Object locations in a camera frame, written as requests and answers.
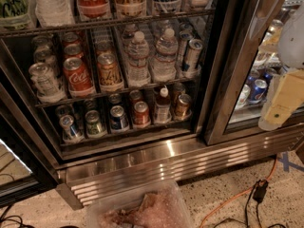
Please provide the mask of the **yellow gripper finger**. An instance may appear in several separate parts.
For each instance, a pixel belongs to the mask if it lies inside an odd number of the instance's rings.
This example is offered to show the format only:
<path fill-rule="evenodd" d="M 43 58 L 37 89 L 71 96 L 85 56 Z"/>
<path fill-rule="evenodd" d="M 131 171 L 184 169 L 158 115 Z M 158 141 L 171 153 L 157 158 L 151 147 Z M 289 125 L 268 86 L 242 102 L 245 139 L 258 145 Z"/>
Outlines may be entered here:
<path fill-rule="evenodd" d="M 266 131 L 280 128 L 303 104 L 304 70 L 291 69 L 283 75 L 275 75 L 261 110 L 258 127 Z"/>

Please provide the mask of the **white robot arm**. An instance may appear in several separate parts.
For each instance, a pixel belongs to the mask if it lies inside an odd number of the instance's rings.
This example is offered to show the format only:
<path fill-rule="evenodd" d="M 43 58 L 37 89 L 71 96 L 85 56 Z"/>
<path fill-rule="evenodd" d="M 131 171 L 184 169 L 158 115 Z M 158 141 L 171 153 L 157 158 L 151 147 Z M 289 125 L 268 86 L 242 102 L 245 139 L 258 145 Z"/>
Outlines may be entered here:
<path fill-rule="evenodd" d="M 289 70 L 270 83 L 258 120 L 258 127 L 266 131 L 280 128 L 304 104 L 304 4 L 283 26 L 278 56 Z"/>

